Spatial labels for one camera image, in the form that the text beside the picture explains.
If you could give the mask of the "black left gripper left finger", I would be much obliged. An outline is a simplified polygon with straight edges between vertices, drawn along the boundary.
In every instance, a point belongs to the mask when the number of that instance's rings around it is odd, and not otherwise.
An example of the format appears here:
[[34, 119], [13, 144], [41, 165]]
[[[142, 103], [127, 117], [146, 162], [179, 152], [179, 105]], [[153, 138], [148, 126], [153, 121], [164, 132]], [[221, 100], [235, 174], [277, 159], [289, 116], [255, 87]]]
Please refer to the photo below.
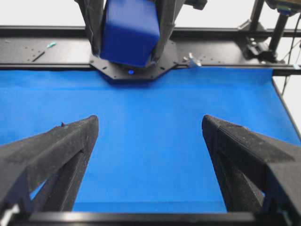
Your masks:
[[86, 119], [0, 147], [0, 209], [70, 211], [99, 134]]

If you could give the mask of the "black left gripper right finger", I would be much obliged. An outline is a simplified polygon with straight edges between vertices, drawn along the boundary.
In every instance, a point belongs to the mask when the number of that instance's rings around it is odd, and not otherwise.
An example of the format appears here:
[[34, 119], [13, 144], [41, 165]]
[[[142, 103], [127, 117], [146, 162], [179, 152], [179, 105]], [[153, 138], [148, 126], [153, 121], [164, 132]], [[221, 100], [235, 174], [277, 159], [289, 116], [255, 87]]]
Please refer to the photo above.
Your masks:
[[202, 133], [228, 211], [301, 212], [301, 149], [206, 115]]

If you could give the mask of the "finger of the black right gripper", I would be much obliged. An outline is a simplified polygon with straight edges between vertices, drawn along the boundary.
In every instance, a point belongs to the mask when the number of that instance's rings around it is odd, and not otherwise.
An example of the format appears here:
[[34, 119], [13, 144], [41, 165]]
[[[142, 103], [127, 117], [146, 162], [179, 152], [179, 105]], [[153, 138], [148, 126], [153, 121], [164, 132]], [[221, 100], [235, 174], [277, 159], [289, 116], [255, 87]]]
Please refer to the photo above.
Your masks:
[[161, 58], [167, 41], [169, 40], [175, 27], [175, 20], [184, 3], [185, 0], [155, 1], [160, 37], [151, 54], [152, 62], [157, 62]]
[[92, 54], [98, 57], [101, 53], [104, 1], [76, 0], [85, 22], [87, 38], [91, 45]]

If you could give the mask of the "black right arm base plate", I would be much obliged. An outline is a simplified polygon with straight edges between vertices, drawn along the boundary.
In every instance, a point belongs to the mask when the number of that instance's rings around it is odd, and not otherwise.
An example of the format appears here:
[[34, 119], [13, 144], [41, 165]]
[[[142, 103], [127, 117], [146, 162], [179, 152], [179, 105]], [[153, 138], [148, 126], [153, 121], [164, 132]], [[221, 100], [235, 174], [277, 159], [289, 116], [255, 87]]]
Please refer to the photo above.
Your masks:
[[188, 60], [178, 54], [177, 45], [171, 40], [157, 63], [149, 63], [145, 68], [117, 64], [93, 55], [90, 55], [89, 63], [108, 80], [115, 82], [153, 81], [172, 69], [189, 66]]

